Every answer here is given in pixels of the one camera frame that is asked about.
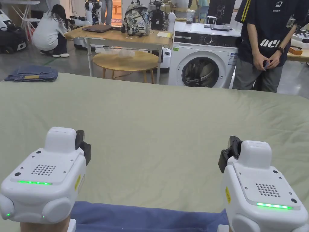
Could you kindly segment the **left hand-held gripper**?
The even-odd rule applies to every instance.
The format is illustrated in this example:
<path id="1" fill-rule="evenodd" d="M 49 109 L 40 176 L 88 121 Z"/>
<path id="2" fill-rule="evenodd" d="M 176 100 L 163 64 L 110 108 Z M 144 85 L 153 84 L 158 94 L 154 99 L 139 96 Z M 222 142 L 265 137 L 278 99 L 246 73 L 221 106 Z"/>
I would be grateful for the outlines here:
<path id="1" fill-rule="evenodd" d="M 57 224 L 69 218 L 91 160 L 83 130 L 52 127 L 43 148 L 28 155 L 1 183 L 4 220 Z"/>

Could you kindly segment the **person's left hand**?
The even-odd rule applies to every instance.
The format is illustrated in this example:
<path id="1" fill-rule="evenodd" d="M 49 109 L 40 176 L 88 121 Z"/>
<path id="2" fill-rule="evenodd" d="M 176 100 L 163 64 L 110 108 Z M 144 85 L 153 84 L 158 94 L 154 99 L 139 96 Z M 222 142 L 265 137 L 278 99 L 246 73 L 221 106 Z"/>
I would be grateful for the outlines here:
<path id="1" fill-rule="evenodd" d="M 21 232 L 67 232 L 70 216 L 55 224 L 20 223 Z"/>

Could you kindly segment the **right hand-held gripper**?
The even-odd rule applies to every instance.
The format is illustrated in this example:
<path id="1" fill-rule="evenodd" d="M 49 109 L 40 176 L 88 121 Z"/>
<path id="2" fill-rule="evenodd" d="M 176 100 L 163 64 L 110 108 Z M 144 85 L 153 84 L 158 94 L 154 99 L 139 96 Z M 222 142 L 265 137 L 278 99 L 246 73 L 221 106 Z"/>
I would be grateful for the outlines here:
<path id="1" fill-rule="evenodd" d="M 219 232 L 309 231 L 306 208 L 271 160 L 268 143 L 229 137 L 218 161 L 228 219 Z"/>

